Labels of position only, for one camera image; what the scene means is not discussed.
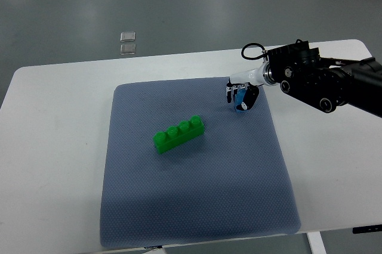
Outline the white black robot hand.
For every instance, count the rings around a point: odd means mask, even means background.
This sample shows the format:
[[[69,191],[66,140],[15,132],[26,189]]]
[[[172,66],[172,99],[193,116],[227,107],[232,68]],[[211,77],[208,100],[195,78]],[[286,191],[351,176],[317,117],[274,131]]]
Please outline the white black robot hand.
[[[245,112],[254,106],[260,93],[264,77],[260,69],[231,75],[226,84],[226,99],[233,103],[236,112]]]

